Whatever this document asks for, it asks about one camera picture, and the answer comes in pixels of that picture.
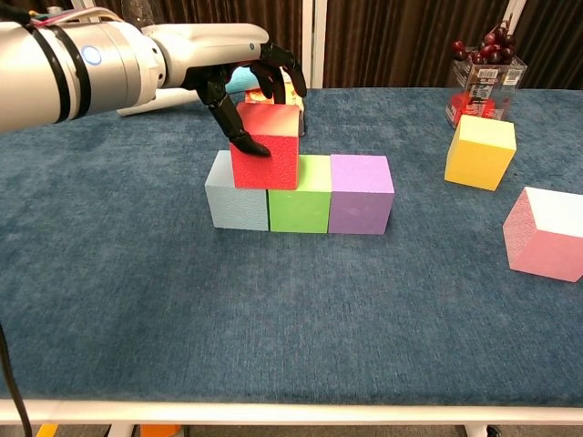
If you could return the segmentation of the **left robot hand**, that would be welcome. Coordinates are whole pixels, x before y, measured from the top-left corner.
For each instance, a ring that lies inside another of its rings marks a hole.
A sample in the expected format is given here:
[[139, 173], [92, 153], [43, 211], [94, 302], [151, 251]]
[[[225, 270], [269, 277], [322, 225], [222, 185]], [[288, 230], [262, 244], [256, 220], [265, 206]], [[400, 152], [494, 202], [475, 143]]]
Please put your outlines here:
[[164, 87], [195, 91], [223, 134], [240, 152], [267, 158], [269, 149], [245, 130], [226, 86], [238, 67], [247, 67], [261, 92], [276, 104], [286, 102], [284, 75], [300, 97], [307, 94], [302, 65], [293, 52], [277, 46], [263, 28], [248, 23], [150, 25], [142, 33], [161, 49]]

